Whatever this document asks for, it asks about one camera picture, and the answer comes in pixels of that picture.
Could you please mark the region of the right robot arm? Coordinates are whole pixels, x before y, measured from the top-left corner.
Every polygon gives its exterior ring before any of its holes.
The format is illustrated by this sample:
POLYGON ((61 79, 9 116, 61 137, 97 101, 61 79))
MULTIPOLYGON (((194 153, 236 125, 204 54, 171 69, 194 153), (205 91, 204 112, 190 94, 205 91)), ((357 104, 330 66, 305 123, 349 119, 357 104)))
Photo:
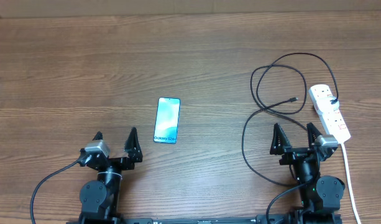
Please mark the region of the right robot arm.
POLYGON ((291 209, 282 216, 279 223, 341 223, 341 217, 334 212, 341 207, 345 184, 341 179, 330 175, 321 175, 321 163, 330 158, 338 147, 338 141, 331 134, 321 134, 313 123, 307 124, 308 146, 293 147, 282 127, 273 126, 271 155, 278 155, 281 166, 289 166, 293 170, 297 185, 276 196, 268 205, 265 219, 270 208, 279 198, 299 191, 302 206, 291 209))

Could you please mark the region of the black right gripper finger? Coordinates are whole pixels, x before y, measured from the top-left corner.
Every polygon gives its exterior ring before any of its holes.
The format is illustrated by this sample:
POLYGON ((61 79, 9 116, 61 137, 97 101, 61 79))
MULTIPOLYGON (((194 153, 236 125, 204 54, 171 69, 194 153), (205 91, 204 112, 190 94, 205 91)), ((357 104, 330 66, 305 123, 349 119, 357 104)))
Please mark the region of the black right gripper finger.
POLYGON ((284 133, 282 127, 275 123, 273 126, 273 138, 270 147, 270 155, 282 155, 292 148, 290 141, 284 133))
POLYGON ((313 123, 308 123, 306 125, 307 133, 308 133, 308 144, 309 146, 312 146, 318 136, 321 135, 321 132, 316 128, 316 126, 313 123))

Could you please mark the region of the white charger plug adapter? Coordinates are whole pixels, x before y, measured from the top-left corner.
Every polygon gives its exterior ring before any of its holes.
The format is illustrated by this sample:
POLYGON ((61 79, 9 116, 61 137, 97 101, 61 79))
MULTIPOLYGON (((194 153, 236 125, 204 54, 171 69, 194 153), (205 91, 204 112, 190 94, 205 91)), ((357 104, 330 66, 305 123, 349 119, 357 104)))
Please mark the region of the white charger plug adapter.
POLYGON ((339 101, 334 96, 318 98, 316 100, 316 107, 319 114, 330 113, 332 111, 336 111, 339 108, 339 101))

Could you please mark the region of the white power strip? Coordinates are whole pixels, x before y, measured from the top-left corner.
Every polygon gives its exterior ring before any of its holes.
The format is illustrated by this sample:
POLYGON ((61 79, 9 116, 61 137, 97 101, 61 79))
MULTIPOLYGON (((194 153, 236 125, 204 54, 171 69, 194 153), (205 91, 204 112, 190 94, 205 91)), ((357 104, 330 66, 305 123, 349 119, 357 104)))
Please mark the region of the white power strip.
POLYGON ((334 96, 329 89, 329 86, 324 84, 314 85, 308 90, 308 93, 326 134, 333 135, 339 144, 344 144, 351 138, 351 135, 339 108, 330 113, 319 114, 316 107, 316 100, 318 98, 334 96))

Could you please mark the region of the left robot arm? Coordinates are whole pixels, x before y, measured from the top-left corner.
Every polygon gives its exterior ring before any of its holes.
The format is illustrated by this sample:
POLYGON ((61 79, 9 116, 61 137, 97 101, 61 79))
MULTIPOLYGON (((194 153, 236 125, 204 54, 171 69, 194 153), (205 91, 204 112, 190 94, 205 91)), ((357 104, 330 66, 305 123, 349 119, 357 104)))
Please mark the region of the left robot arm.
POLYGON ((80 150, 78 163, 96 170, 97 179, 85 183, 80 190, 81 213, 79 223, 124 223, 117 211, 122 172, 133 170, 142 162, 137 129, 133 127, 124 146, 127 156, 111 158, 110 148, 97 132, 93 140, 80 150))

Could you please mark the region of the Galaxy smartphone blue screen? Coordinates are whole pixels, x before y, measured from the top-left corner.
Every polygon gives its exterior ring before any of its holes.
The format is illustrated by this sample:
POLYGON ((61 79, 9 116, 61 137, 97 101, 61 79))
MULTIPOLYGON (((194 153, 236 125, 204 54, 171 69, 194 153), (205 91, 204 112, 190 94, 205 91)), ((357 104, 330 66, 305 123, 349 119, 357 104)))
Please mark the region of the Galaxy smartphone blue screen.
POLYGON ((180 115, 180 99, 160 97, 154 129, 154 142, 176 144, 178 120, 180 115))

